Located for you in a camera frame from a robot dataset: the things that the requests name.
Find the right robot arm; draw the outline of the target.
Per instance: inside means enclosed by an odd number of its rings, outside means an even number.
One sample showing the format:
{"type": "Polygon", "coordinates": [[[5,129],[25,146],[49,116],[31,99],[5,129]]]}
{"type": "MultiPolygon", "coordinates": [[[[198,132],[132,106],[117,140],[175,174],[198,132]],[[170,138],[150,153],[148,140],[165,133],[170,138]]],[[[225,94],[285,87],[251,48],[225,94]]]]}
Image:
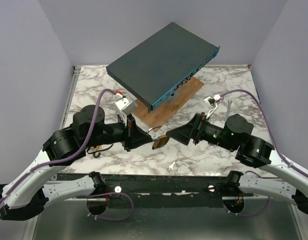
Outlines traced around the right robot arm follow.
{"type": "Polygon", "coordinates": [[[206,141],[210,145],[236,152],[235,159],[243,165],[262,169],[278,177],[277,180],[252,177],[231,171],[226,182],[216,190],[230,196],[258,194],[281,199],[297,206],[308,215],[308,170],[296,171],[296,164],[279,159],[278,151],[269,142],[252,135],[254,126],[239,114],[230,116],[224,127],[211,124],[203,113],[195,114],[185,125],[167,131],[166,135],[177,142],[196,145],[206,141]]]}

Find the large brass padlock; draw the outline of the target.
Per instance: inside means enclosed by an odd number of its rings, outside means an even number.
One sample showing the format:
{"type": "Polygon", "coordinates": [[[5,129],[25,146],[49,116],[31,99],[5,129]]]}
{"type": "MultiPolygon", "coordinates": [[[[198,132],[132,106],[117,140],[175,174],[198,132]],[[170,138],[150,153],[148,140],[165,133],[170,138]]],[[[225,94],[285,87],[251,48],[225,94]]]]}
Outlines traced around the large brass padlock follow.
{"type": "MultiPolygon", "coordinates": [[[[146,133],[149,134],[152,130],[156,130],[156,129],[159,129],[161,128],[162,126],[161,125],[156,125],[156,126],[153,126],[153,127],[150,127],[146,133]]],[[[170,140],[170,137],[167,136],[167,135],[161,135],[155,139],[153,139],[153,145],[152,145],[152,150],[156,150],[156,149],[160,149],[162,147],[164,147],[168,141],[170,140]]]]}

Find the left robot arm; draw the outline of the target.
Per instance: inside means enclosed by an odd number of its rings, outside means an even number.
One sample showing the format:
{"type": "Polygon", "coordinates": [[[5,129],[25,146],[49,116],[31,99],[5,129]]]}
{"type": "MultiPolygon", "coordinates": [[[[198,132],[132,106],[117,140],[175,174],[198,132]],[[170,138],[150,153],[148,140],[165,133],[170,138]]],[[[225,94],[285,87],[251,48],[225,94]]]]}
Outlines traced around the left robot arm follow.
{"type": "Polygon", "coordinates": [[[98,105],[85,106],[70,126],[55,131],[27,169],[9,184],[0,184],[0,220],[25,221],[39,215],[49,204],[72,197],[101,197],[108,190],[100,173],[91,172],[74,181],[47,186],[57,173],[86,156],[86,150],[121,143],[131,151],[151,143],[152,137],[128,115],[127,123],[105,123],[98,105]]]}

